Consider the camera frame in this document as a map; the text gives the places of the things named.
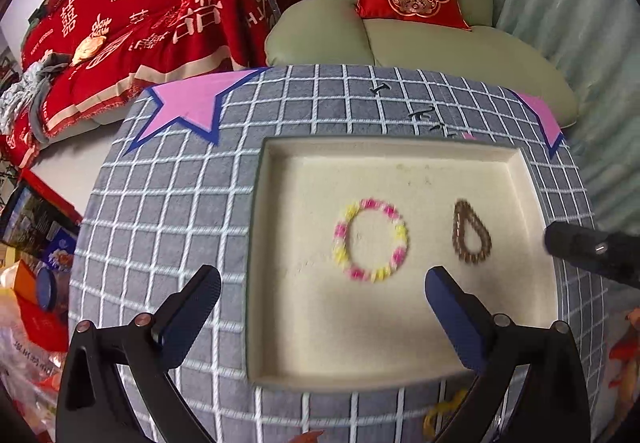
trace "pink bead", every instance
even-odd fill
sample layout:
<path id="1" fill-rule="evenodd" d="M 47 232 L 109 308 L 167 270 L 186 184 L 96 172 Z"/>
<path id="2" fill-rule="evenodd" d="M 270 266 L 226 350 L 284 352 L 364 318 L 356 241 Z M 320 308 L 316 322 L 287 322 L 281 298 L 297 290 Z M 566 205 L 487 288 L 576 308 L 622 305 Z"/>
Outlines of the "pink bead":
<path id="1" fill-rule="evenodd" d="M 344 237 L 345 235 L 347 235 L 347 224 L 338 223 L 335 226 L 334 237 Z"/>
<path id="2" fill-rule="evenodd" d="M 400 264 L 404 263 L 404 258 L 406 257 L 406 249 L 404 248 L 396 248 L 394 254 L 392 256 L 393 261 L 400 266 Z"/>
<path id="3" fill-rule="evenodd" d="M 398 214 L 393 205 L 387 205 L 382 209 L 382 211 L 391 219 L 398 219 L 398 217 L 400 217 L 400 214 Z"/>
<path id="4" fill-rule="evenodd" d="M 359 267 L 357 267 L 357 266 L 353 266 L 349 270 L 349 277 L 351 277 L 351 279 L 353 279 L 353 280 L 362 280 L 362 279 L 364 279 L 364 275 L 365 275 L 364 271 L 359 269 Z"/>
<path id="5" fill-rule="evenodd" d="M 370 209 L 370 208 L 378 208 L 379 203 L 374 200 L 373 198 L 369 198 L 369 199 L 363 199 L 360 201 L 360 206 L 364 209 Z"/>

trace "pink and yellow bracelet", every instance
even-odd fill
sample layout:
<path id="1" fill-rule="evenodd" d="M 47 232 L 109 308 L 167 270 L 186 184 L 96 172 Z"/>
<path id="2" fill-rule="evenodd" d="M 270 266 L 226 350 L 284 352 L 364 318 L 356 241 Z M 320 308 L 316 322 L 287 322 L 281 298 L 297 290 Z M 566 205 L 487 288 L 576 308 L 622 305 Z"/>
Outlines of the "pink and yellow bracelet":
<path id="1" fill-rule="evenodd" d="M 354 264 L 347 249 L 347 238 L 351 222 L 363 210 L 382 211 L 391 220 L 391 224 L 394 227 L 394 241 L 396 242 L 393 254 L 387 265 L 371 271 Z M 351 204 L 347 208 L 343 219 L 335 226 L 334 261 L 353 280 L 378 282 L 391 276 L 402 266 L 406 258 L 408 243 L 409 237 L 404 220 L 392 204 L 373 198 L 363 199 Z"/>

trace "bracelet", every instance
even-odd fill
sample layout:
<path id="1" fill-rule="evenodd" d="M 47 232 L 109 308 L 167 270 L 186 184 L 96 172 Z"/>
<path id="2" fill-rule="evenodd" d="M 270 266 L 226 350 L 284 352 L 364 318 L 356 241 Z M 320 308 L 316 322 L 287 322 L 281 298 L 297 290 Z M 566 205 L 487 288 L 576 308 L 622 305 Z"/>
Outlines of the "bracelet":
<path id="1" fill-rule="evenodd" d="M 478 264 L 484 261 L 491 253 L 491 236 L 486 230 L 478 215 L 468 201 L 459 199 L 453 212 L 453 249 L 460 260 L 465 263 Z M 471 253 L 465 245 L 465 222 L 468 222 L 480 237 L 482 248 L 476 253 Z"/>
<path id="2" fill-rule="evenodd" d="M 396 245 L 391 255 L 391 259 L 385 266 L 372 271 L 363 269 L 354 264 L 351 261 L 349 250 L 347 249 L 347 237 L 349 235 L 351 222 L 353 221 L 353 218 L 363 210 L 382 211 L 382 213 L 391 220 L 391 224 L 394 227 L 394 240 Z M 392 204 L 373 198 L 363 199 L 351 204 L 347 208 L 343 219 L 341 219 L 335 226 L 334 261 L 353 280 L 377 282 L 391 276 L 391 274 L 395 273 L 398 268 L 402 266 L 402 263 L 404 263 L 406 258 L 408 242 L 409 237 L 404 220 Z"/>

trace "metal bolt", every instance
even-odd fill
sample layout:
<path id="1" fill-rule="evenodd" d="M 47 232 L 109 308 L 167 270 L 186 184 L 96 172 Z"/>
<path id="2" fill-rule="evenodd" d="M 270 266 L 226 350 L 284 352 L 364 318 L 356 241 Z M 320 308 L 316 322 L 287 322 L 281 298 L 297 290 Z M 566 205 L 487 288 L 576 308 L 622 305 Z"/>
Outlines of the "metal bolt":
<path id="1" fill-rule="evenodd" d="M 604 255 L 608 249 L 609 245 L 607 245 L 607 243 L 600 243 L 596 245 L 596 255 Z"/>
<path id="2" fill-rule="evenodd" d="M 133 319 L 133 322 L 136 324 L 136 326 L 142 328 L 151 324 L 152 319 L 153 317 L 150 313 L 140 313 L 139 315 L 136 315 L 136 317 Z"/>
<path id="3" fill-rule="evenodd" d="M 569 324 L 567 324 L 566 322 L 562 322 L 561 320 L 556 320 L 553 323 L 553 328 L 562 334 L 569 333 Z"/>
<path id="4" fill-rule="evenodd" d="M 511 319 L 504 313 L 497 313 L 494 315 L 494 324 L 501 328 L 506 328 L 511 324 Z"/>
<path id="5" fill-rule="evenodd" d="M 85 331 L 89 331 L 89 328 L 91 327 L 91 321 L 89 320 L 82 320 L 78 323 L 78 325 L 76 326 L 76 331 L 78 333 L 84 333 Z"/>

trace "light green curtain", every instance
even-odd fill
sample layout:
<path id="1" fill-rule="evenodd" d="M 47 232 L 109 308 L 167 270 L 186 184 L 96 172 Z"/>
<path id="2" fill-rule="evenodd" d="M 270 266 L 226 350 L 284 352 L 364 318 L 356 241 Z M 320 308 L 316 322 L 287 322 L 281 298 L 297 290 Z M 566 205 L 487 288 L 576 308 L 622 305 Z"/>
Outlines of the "light green curtain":
<path id="1" fill-rule="evenodd" d="M 564 132 L 599 227 L 640 233 L 637 1 L 494 0 L 494 25 L 538 49 L 578 97 Z"/>

